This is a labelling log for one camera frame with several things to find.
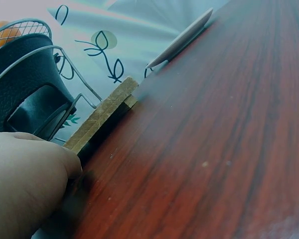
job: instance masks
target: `orange fruit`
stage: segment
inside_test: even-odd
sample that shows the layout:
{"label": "orange fruit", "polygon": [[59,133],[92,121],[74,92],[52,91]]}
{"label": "orange fruit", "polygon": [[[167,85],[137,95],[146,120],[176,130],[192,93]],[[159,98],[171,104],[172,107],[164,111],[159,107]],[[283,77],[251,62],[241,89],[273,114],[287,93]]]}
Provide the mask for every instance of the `orange fruit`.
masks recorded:
{"label": "orange fruit", "polygon": [[[7,25],[8,21],[0,21],[0,27],[3,27]],[[7,42],[10,42],[13,40],[13,38],[7,38],[7,37],[14,37],[14,36],[21,36],[21,32],[18,28],[9,27],[3,31],[0,32],[0,47],[5,45]]]}

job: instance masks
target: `wooden table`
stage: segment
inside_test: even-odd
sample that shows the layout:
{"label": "wooden table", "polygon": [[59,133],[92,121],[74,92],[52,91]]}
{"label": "wooden table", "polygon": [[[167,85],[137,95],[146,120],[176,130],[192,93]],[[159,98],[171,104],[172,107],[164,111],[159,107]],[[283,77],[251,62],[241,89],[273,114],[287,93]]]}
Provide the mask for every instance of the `wooden table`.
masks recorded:
{"label": "wooden table", "polygon": [[213,19],[85,167],[75,238],[299,238],[299,0]]}

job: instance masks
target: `finger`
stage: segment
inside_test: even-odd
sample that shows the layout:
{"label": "finger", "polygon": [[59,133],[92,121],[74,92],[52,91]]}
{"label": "finger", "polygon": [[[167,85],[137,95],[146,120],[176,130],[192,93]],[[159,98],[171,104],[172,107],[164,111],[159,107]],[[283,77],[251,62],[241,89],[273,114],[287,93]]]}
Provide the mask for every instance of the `finger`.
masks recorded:
{"label": "finger", "polygon": [[71,150],[61,147],[62,156],[59,158],[66,170],[68,178],[75,178],[81,175],[82,167],[79,157]]}

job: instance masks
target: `reddish-brown tabletop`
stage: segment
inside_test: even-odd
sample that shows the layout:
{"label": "reddish-brown tabletop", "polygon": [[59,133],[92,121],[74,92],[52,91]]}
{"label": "reddish-brown tabletop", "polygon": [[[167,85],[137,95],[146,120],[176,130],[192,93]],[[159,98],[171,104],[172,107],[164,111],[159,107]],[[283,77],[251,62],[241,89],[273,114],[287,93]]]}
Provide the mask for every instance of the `reddish-brown tabletop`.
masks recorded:
{"label": "reddish-brown tabletop", "polygon": [[232,0],[86,165],[76,239],[299,239],[299,0]]}

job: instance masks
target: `hand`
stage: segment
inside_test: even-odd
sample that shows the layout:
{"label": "hand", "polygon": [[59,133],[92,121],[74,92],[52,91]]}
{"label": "hand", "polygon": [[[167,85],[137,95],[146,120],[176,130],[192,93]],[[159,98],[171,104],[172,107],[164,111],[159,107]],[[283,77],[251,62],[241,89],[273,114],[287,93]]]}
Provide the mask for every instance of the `hand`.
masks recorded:
{"label": "hand", "polygon": [[28,133],[0,133],[0,239],[28,238],[82,168],[70,150]]}

